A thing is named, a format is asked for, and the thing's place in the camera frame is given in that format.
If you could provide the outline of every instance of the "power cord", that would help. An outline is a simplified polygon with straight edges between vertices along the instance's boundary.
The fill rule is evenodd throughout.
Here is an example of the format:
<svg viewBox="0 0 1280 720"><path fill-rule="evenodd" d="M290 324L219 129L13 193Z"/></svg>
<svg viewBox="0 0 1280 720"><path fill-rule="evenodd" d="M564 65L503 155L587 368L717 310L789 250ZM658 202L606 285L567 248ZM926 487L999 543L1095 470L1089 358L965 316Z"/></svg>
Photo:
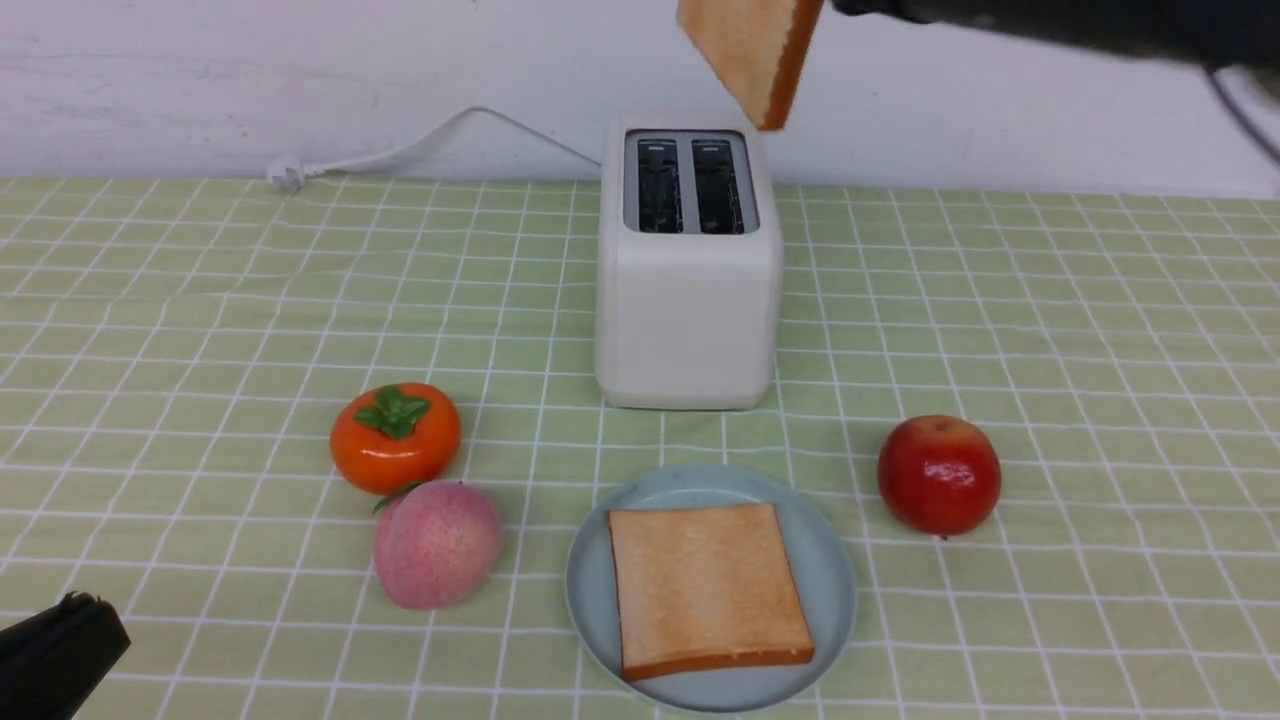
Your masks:
<svg viewBox="0 0 1280 720"><path fill-rule="evenodd" d="M1204 68L1204 77L1208 79L1208 86L1217 96L1219 102L1226 109L1226 113L1235 120L1235 124L1240 127L1244 135L1249 136L1249 140L1261 150L1267 158L1271 159L1277 167L1280 167L1280 147L1267 137L1262 128L1258 127L1249 114L1244 111L1240 102L1226 90L1226 83L1222 82L1222 70L1225 68Z"/></svg>
<svg viewBox="0 0 1280 720"><path fill-rule="evenodd" d="M372 163L381 163L384 160L389 160L389 159L394 158L396 155L401 155L402 152L406 152L406 151L408 151L408 150L411 150L411 149L421 145L422 142L426 142L428 140L431 138L431 136L434 136L435 133L440 132L445 127L453 124L454 120L462 118L463 115L470 115L471 113L484 113L486 115L493 115L493 117L495 117L495 118L498 118L500 120L506 120L507 123L511 123L512 126L516 126L517 128L520 128L520 129L522 129L522 131L525 131L525 132L527 132L530 135L535 135L535 136L545 140L547 142L550 142L552 145L559 147L561 150L564 150L566 152L571 152L575 156L581 158L581 159L586 160L588 163L591 163L593 165L596 165L596 167L600 165L600 161L598 159L591 158L590 155L586 155L585 152L582 152L582 151L580 151L577 149L573 149L573 147L571 147L571 146L568 146L568 145L566 145L566 143L556 140L554 137L552 137L552 136L541 132L541 131L531 128L531 127L526 126L525 123L522 123L522 122L512 118L511 115L507 115L504 113L499 113L498 110L494 110L493 108L488 108L488 106L484 106L484 105L468 105L466 108L456 110L453 114L451 114L448 118L445 118L442 123L439 123L438 126L435 126L431 129L429 129L425 133L422 133L421 137L419 137L413 142L410 142L410 143L403 145L401 147L393 147L390 150L384 150L384 151L380 151L380 152L371 152L369 155L362 155L362 156L357 156L357 158L348 158L346 160L338 160L338 161L324 163L324 164L308 164L308 163L303 163L302 160L300 160L298 158L294 158L292 155L283 155L283 156L276 158L275 160L273 160L271 164L268 167L268 169L266 169L266 179L271 181L271 184L274 184L275 188L279 190L279 191L282 191L282 192L296 193L300 190L302 190L302 187L307 183L307 179L310 179L310 178L319 177L319 176L323 176L325 173L332 173L334 170L342 170L342 169L352 168L352 167L356 167L356 165L369 165L369 164L372 164Z"/></svg>

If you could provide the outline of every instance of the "green leaf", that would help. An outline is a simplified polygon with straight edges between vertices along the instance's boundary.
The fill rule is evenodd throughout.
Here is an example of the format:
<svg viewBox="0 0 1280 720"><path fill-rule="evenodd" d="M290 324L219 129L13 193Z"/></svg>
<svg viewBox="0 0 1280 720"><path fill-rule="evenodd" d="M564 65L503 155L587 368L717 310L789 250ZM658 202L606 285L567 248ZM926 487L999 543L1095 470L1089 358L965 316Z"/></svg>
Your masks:
<svg viewBox="0 0 1280 720"><path fill-rule="evenodd" d="M426 415L426 411L430 409L431 409L431 402L429 400L422 397L415 397L408 402L406 402L404 407L401 409L401 419L411 425L416 425L417 421L421 420L422 416Z"/></svg>
<svg viewBox="0 0 1280 720"><path fill-rule="evenodd" d="M390 409L396 402L403 402L404 393L401 388L396 386L383 386L378 388L374 393L374 404L378 405L384 413L390 414Z"/></svg>
<svg viewBox="0 0 1280 720"><path fill-rule="evenodd" d="M356 410L355 420L366 428L379 430L387 419L381 410L374 407L372 405L366 405L365 407Z"/></svg>
<svg viewBox="0 0 1280 720"><path fill-rule="evenodd" d="M396 498L403 497L403 496L413 492L413 488L416 488L420 484L422 484L422 483L410 483L410 484L402 487L401 489L398 489L398 491L396 491L396 492L393 492L390 495L383 496L383 498L378 501L378 505L374 506L374 515L378 515L379 512L383 511L384 507L387 507L392 502L396 502Z"/></svg>
<svg viewBox="0 0 1280 720"><path fill-rule="evenodd" d="M383 432L387 433L387 437L401 441L413 434L413 424L403 420L393 420L383 428Z"/></svg>

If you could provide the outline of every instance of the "toaster slot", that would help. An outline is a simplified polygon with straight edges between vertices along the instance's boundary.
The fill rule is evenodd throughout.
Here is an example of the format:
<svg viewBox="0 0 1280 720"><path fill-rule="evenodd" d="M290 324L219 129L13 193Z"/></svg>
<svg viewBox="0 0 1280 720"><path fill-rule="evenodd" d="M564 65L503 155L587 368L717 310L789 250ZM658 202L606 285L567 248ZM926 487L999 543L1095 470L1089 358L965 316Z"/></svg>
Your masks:
<svg viewBox="0 0 1280 720"><path fill-rule="evenodd" d="M636 174L639 231L668 234L684 232L676 141L637 140Z"/></svg>
<svg viewBox="0 0 1280 720"><path fill-rule="evenodd" d="M694 140L694 182L703 234L742 234L742 201L727 140Z"/></svg>

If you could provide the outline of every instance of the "white cable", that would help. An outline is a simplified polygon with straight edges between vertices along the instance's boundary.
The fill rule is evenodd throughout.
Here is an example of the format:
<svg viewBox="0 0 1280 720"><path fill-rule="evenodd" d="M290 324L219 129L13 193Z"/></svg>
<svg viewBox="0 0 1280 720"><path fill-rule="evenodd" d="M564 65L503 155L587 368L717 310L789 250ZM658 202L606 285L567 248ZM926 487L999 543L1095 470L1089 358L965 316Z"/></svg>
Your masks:
<svg viewBox="0 0 1280 720"><path fill-rule="evenodd" d="M301 159L294 158L292 155L283 155L283 156L276 158L275 160L273 160L271 164L268 167L268 169L266 169L266 179L271 181L271 184L274 184L276 190L280 190L283 192L289 192L289 193L298 192L300 190L302 190L302 186L305 186L307 183L308 178L323 176L323 174L333 172L333 170L340 170L340 169L351 168L351 167L355 167L355 165L367 165L367 164L371 164L371 163L380 163L380 161L384 161L384 160L389 160L389 159L394 158L396 155L406 152L406 151L408 151L408 150L411 150L411 149L421 145L422 142L426 142L428 140L431 138L431 136L434 136L435 133L440 132L447 126L449 126L451 123L453 123L453 120L461 118L462 115L468 115L471 113L485 113L485 114L493 115L493 117L495 117L498 119L506 120L506 122L516 126L517 128L520 128L520 129L522 129L522 131L525 131L527 133L535 135L535 136L545 140L547 142L550 142L552 145L556 145L557 147L567 151L567 152L572 152L573 155L576 155L576 156L586 160L588 163L591 163L593 165L599 165L600 164L600 161L596 160L595 158L591 158L590 155L586 155L586 154L584 154L580 150L570 147L568 145L564 145L563 142L556 140L554 137L550 137L549 135L547 135L547 133L544 133L541 131L534 129L534 128L526 126L525 123L522 123L522 122L512 118L511 115L499 113L498 110L494 110L493 108L486 108L484 105L468 105L466 108L462 108L461 110L456 110L453 114L451 114L448 118L445 118L442 123L439 123L438 126L435 126L431 129L429 129L425 133L422 133L422 136L419 137L417 140L415 140L413 142L410 142L408 145L403 145L401 147L394 147L392 150L384 150L384 151L380 151L380 152L371 152L371 154L364 155L364 156L348 158L346 160L338 160L338 161L324 163L324 164L306 164Z"/></svg>

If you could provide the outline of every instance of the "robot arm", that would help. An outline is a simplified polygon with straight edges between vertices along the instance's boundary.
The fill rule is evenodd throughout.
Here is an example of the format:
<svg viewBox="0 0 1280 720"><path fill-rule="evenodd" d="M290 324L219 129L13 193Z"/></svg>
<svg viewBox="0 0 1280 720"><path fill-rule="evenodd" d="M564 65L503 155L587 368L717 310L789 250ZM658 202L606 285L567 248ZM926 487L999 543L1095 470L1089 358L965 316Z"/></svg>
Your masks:
<svg viewBox="0 0 1280 720"><path fill-rule="evenodd" d="M945 23L1130 58L1280 69L1275 0L832 0L845 15Z"/></svg>

